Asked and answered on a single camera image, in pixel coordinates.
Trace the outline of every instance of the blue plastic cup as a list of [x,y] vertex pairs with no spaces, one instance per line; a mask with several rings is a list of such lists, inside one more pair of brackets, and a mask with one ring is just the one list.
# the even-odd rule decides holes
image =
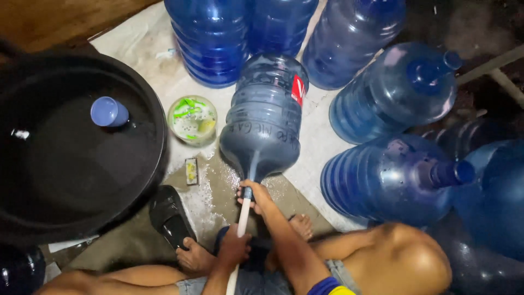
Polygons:
[[109,96],[102,96],[91,106],[91,120],[101,127],[118,127],[129,120],[129,111]]

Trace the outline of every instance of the white hose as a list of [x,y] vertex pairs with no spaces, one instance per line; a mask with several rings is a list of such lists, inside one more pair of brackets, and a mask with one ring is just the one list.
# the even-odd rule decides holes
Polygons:
[[[240,238],[246,233],[247,217],[249,216],[250,199],[244,199],[242,210],[240,211],[240,219],[238,220],[237,236]],[[238,278],[238,265],[230,275],[230,280],[227,282],[226,295],[234,295],[236,289],[236,279]]]

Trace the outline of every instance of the red label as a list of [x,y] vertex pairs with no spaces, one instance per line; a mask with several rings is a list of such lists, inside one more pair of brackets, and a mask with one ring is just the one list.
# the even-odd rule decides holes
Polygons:
[[298,75],[295,75],[293,79],[293,89],[291,89],[291,97],[298,102],[300,107],[302,107],[302,101],[305,97],[305,86],[304,82]]

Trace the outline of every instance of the person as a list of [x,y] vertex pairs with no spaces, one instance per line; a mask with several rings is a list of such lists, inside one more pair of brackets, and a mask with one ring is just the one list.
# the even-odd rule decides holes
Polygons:
[[[451,282],[446,255],[415,228],[384,224],[308,244],[307,216],[287,221],[263,185],[246,180],[240,188],[245,186],[253,190],[252,208],[262,216],[273,248],[265,273],[239,271],[236,295],[436,295]],[[186,238],[189,251],[177,249],[184,272],[167,266],[139,266],[99,276],[77,270],[61,274],[35,295],[225,294],[230,274],[250,251],[250,235],[238,238],[236,230],[237,225],[230,227],[217,257]]]

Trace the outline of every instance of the wooden board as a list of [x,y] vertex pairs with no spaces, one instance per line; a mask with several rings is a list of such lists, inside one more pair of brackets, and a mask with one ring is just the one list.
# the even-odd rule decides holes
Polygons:
[[28,52],[81,44],[159,0],[1,0],[0,36]]

